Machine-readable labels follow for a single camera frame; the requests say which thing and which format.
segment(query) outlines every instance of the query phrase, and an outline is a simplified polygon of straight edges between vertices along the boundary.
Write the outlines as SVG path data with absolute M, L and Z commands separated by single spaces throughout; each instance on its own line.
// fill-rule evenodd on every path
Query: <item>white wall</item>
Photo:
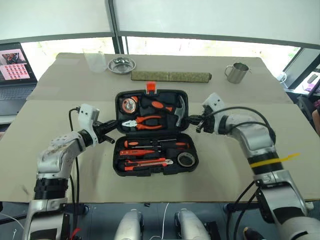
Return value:
M 105 0 L 1 0 L 0 40 L 111 32 Z
M 320 0 L 114 0 L 119 31 L 320 45 Z

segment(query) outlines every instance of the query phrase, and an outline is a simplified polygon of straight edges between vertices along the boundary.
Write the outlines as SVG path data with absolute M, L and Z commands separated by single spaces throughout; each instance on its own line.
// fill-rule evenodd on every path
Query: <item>black tool case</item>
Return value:
M 185 111 L 182 116 L 180 126 L 176 126 L 178 117 L 175 109 L 181 108 L 181 97 L 184 101 Z M 136 104 L 127 107 L 126 103 L 133 101 Z M 155 173 L 164 175 L 178 174 L 182 172 L 194 171 L 199 163 L 197 151 L 191 137 L 181 133 L 188 128 L 188 96 L 181 90 L 156 91 L 126 91 L 120 92 L 115 97 L 117 129 L 125 134 L 119 138 L 114 147 L 113 168 L 119 176 L 138 176 L 146 177 Z M 139 117 L 160 116 L 161 118 L 146 119 L 139 124 L 145 126 L 157 126 L 157 129 L 137 129 L 136 126 L 123 126 L 122 123 L 136 120 Z M 145 155 L 126 155 L 127 151 L 148 150 Z M 170 164 L 162 164 L 158 161 L 171 160 Z

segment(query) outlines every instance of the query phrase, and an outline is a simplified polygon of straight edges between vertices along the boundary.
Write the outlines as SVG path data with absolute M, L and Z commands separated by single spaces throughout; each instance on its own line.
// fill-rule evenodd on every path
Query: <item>yellow tape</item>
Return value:
M 255 162 L 250 164 L 251 168 L 256 168 L 256 167 L 260 167 L 260 166 L 264 166 L 264 165 L 268 165 L 268 164 L 276 164 L 276 163 L 281 163 L 284 161 L 288 161 L 291 160 L 290 158 L 299 156 L 300 153 L 294 153 L 294 154 L 290 154 L 289 156 L 285 157 L 285 158 L 273 158 L 273 159 L 269 159 L 269 160 L 264 160 L 264 161 L 259 161 L 259 162 Z

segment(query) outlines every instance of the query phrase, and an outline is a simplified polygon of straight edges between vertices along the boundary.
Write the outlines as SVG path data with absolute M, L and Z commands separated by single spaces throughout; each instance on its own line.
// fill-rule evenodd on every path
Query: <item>laptop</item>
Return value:
M 37 82 L 21 44 L 0 44 L 0 116 L 16 115 Z

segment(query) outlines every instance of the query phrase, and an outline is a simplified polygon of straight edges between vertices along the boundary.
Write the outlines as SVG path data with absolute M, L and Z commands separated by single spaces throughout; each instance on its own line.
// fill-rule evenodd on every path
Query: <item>open tool case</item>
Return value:
M 184 91 L 156 91 L 151 85 L 147 91 L 120 92 L 115 107 L 117 129 L 125 134 L 116 141 L 113 153 L 113 168 L 119 176 L 171 175 L 196 169 L 199 159 L 194 142 L 181 133 L 189 126 Z

